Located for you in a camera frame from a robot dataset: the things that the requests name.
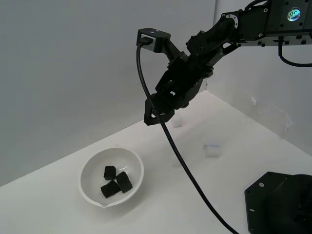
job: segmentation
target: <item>black cube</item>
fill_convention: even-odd
[[[112,180],[116,178],[116,167],[106,166],[104,171],[104,178],[106,180]]]
[[[125,172],[120,173],[116,176],[116,181],[122,191],[122,193],[126,193],[132,189],[132,184]]]
[[[106,198],[109,198],[110,196],[120,192],[120,187],[114,180],[112,180],[108,184],[102,186],[101,191]]]

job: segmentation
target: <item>robotic arm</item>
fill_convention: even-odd
[[[244,10],[224,13],[207,32],[200,31],[186,43],[190,55],[179,51],[170,41],[171,35],[157,29],[138,31],[136,44],[143,38],[150,42],[142,48],[164,53],[168,70],[152,94],[153,103],[165,122],[175,110],[185,108],[198,93],[203,79],[213,74],[213,66],[225,55],[241,46],[278,46],[280,58],[287,64],[311,67],[286,60],[283,45],[312,44],[312,3],[310,0],[255,0]],[[153,110],[145,101],[144,122],[158,124]]]

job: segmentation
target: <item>logo sticker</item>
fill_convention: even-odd
[[[292,8],[287,15],[287,19],[289,21],[296,21],[300,17],[300,9],[299,7]]]

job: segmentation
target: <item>wire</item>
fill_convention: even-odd
[[[283,41],[279,40],[278,41],[278,56],[281,58],[281,60],[290,65],[290,66],[294,66],[294,67],[312,67],[312,63],[295,63],[295,62],[290,62],[289,60],[285,59],[283,57]]]
[[[245,7],[245,12],[249,10],[249,8],[259,4],[259,3],[262,3],[264,1],[271,1],[271,0],[254,0],[253,2],[249,3],[246,7]]]
[[[187,167],[186,163],[184,162],[179,150],[177,149],[174,140],[172,139],[170,132],[164,122],[164,120],[162,119],[161,115],[158,113],[158,111],[156,110],[153,102],[152,102],[152,97],[151,94],[146,86],[145,80],[144,80],[144,76],[142,73],[142,68],[141,68],[141,56],[140,56],[140,52],[141,52],[141,47],[143,46],[143,43],[140,42],[137,45],[137,49],[136,49],[136,66],[137,66],[137,71],[138,71],[138,75],[144,90],[144,93],[148,99],[148,102],[150,103],[154,115],[156,116],[157,120],[159,121],[162,129],[164,130],[164,133],[177,157],[177,159],[179,160],[179,162],[181,163],[183,169],[185,170],[187,176],[190,178],[191,182],[194,184],[196,190],[198,191],[199,195],[201,196],[201,198],[204,200],[204,202],[206,203],[206,205],[208,206],[208,208],[211,210],[211,212],[216,216],[216,218],[223,224],[224,227],[226,227],[231,233],[233,234],[238,234],[237,231],[235,231],[229,224],[227,224],[227,222],[225,222],[225,220],[219,215],[219,213],[214,209],[214,207],[212,206],[212,204],[210,203],[210,201],[207,199],[207,197],[205,196],[204,192],[202,191],[201,187],[199,186],[199,184],[197,183],[197,181],[195,180],[194,176],[192,175],[190,169]]]

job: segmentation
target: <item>white bowl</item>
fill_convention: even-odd
[[[109,182],[104,179],[105,166],[115,166],[116,175],[127,173],[133,188],[126,192],[119,192],[114,196],[105,198],[101,187]],[[131,198],[139,189],[144,176],[144,167],[141,158],[135,152],[124,148],[111,148],[103,150],[87,161],[79,179],[81,195],[93,205],[103,208],[115,206]]]

